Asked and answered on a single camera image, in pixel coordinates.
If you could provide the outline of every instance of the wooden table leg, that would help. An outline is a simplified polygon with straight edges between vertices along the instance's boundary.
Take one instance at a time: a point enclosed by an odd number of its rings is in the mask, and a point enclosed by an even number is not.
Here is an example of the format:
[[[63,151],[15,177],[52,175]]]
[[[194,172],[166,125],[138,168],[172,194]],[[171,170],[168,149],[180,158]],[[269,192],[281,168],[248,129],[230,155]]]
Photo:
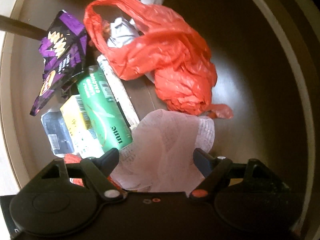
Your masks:
[[[33,25],[20,22],[18,20],[14,20],[2,15],[0,15],[0,30],[25,36],[38,41],[40,41],[47,35],[47,31],[43,29],[39,29]]]

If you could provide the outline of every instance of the white crumpled paper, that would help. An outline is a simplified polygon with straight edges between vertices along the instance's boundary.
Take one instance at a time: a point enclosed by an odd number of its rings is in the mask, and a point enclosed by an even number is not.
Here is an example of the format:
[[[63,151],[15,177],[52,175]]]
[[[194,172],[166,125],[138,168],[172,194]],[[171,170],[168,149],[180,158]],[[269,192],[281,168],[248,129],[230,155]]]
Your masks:
[[[210,151],[214,123],[206,116],[159,109],[133,129],[132,138],[111,173],[116,183],[127,190],[189,194],[204,179],[193,163],[193,151]]]

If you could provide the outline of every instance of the trash pile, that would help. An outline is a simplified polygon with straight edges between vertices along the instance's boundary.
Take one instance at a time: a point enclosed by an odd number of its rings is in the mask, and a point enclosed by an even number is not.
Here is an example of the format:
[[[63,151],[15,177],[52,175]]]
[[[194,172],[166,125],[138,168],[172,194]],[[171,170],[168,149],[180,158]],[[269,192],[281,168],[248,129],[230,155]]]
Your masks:
[[[73,163],[117,148],[120,161],[109,180],[118,187],[190,192],[203,179],[193,164],[194,149],[209,152],[211,118],[233,113],[212,104],[217,73],[205,40],[172,9],[153,4],[163,0],[142,1],[96,0],[85,10],[84,24],[58,13],[39,48],[43,85],[30,114],[61,93],[65,103],[41,117],[54,155]],[[94,12],[97,5],[117,6],[132,19],[110,23]],[[96,64],[88,60],[92,51],[98,52]],[[142,75],[169,111],[139,120],[121,80]]]

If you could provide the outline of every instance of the plastic bag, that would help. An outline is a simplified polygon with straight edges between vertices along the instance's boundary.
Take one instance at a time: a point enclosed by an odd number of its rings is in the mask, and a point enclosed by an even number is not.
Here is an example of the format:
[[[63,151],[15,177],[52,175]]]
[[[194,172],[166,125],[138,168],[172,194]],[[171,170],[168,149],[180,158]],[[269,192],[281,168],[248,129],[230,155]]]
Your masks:
[[[144,35],[121,48],[110,48],[102,36],[102,18],[96,5],[113,5],[132,17]],[[217,82],[211,52],[205,40],[183,18],[162,5],[144,5],[139,0],[95,0],[84,14],[84,25],[96,48],[105,55],[114,72],[131,80],[154,70],[158,97],[169,110],[198,115],[216,111],[211,88]],[[216,116],[231,118],[232,110],[218,107]]]
[[[119,164],[110,175],[117,184],[143,192],[190,193],[204,179],[193,163],[193,151],[210,151],[214,122],[159,109],[143,118],[132,138],[119,151]]]

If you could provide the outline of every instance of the yellow box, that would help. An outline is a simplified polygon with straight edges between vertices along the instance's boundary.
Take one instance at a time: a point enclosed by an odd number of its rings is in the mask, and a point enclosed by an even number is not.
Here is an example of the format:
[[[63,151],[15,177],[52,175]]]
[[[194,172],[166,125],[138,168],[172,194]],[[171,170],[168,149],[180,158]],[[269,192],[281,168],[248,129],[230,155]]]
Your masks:
[[[71,96],[60,108],[70,136],[92,128],[80,95]]]

